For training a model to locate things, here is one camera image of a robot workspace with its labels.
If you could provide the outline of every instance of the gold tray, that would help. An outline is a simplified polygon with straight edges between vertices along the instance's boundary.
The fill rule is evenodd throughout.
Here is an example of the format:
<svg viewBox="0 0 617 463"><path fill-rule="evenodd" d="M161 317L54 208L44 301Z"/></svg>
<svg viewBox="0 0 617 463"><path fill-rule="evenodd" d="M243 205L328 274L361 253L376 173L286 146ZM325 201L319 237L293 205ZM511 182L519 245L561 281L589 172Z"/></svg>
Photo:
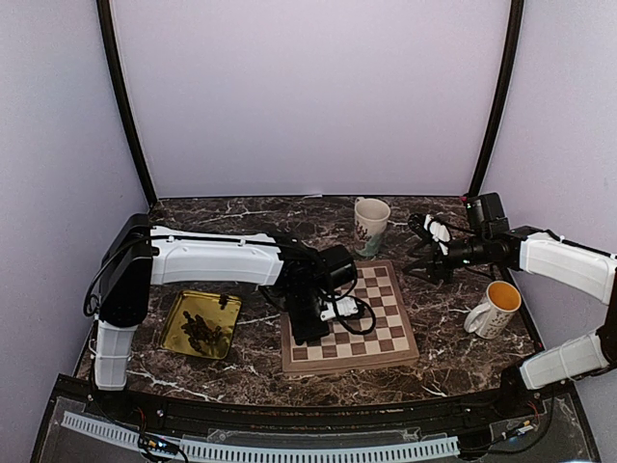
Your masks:
<svg viewBox="0 0 617 463"><path fill-rule="evenodd" d="M195 357L225 359L241 307L242 301L235 296L181 291L167 316L161 347Z"/></svg>

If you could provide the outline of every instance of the brown marble surface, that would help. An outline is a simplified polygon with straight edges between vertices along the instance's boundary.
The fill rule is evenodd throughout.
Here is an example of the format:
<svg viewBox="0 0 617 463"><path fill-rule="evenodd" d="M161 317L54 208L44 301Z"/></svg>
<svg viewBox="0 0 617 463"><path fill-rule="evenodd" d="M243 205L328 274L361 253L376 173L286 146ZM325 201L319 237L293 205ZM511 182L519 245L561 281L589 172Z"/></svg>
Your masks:
<svg viewBox="0 0 617 463"><path fill-rule="evenodd" d="M413 367L354 370L342 374L288 378L282 373L279 314L255 286L188 283L153 286L148 318L133 341L128 369L135 391L224 403L332 406L393 403L462 395L495 388L501 370L533 352L516 315L495 340L463 330L469 309L488 280L464 270L454 283L433 286L402 274L407 250L417 238L407 227L411 212L431 212L460 226L465 211L456 198L387 197L392 214L380 254L390 259L416 336L420 358ZM227 234L292 232L317 249L341 243L351 249L354 198L224 198L165 200L151 212L154 224L189 232ZM182 289L228 292L244 305L228 357L211 361L159 347L165 318ZM87 377L82 359L78 376Z"/></svg>

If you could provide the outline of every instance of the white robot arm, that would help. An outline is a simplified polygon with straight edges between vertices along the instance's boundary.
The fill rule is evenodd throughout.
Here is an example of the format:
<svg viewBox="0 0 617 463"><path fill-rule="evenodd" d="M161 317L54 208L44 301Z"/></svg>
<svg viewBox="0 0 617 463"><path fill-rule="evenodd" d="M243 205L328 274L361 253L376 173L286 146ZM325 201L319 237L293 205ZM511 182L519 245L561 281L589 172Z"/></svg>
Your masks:
<svg viewBox="0 0 617 463"><path fill-rule="evenodd" d="M617 366L617 340L613 334L617 332L615 256L565 240L551 231L531 227L511 230L496 193L465 198L464 203L470 230L455 229L471 234L466 238L450 239L452 226L445 221L412 214L410 227L421 242L411 250L411 255L417 257L417 251L426 245L431 246L431 251L406 267L406 273L431 283L449 283L455 268L498 264L549 277L608 305L603 327L540 352L517 366L516 381L523 383L527 390Z"/></svg>
<svg viewBox="0 0 617 463"><path fill-rule="evenodd" d="M368 310L363 301L335 293L358 274L342 246L318 252L286 234L232 236L151 227L146 215L131 217L103 258L84 302L98 319L94 381L100 390L126 383L133 335L148 311L150 285L172 282L243 282L272 286L284 298L292 334L301 344L328 335L332 318L352 333L344 317ZM93 295L100 281L100 295Z"/></svg>

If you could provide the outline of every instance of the coffee mug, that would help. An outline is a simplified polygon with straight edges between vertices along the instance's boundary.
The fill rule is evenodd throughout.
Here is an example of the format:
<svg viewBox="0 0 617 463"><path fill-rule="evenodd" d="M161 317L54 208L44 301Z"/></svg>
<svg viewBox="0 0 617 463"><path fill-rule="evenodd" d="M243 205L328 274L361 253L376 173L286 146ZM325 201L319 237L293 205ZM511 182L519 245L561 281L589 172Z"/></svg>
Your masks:
<svg viewBox="0 0 617 463"><path fill-rule="evenodd" d="M521 294L506 282L492 282L480 304L465 320L465 331L480 338L496 338L521 306Z"/></svg>
<svg viewBox="0 0 617 463"><path fill-rule="evenodd" d="M389 206L373 198L357 198L355 212L354 250L364 258L372 258L382 244L388 225Z"/></svg>

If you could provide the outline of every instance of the white wall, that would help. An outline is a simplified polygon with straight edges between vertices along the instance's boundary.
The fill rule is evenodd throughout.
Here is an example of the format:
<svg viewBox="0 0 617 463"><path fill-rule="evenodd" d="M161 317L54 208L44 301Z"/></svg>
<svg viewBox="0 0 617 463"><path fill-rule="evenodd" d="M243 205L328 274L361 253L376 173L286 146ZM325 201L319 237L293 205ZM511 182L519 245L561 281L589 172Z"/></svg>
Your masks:
<svg viewBox="0 0 617 463"><path fill-rule="evenodd" d="M459 195L510 2L113 2L160 197Z"/></svg>
<svg viewBox="0 0 617 463"><path fill-rule="evenodd" d="M28 461L81 300L124 220L146 210L95 2L0 2L0 451Z"/></svg>
<svg viewBox="0 0 617 463"><path fill-rule="evenodd" d="M617 3L527 2L512 86L484 191L510 224L550 227L617 252ZM604 323L606 307L542 277L517 276L547 347ZM617 455L617 372L580 396L603 461Z"/></svg>

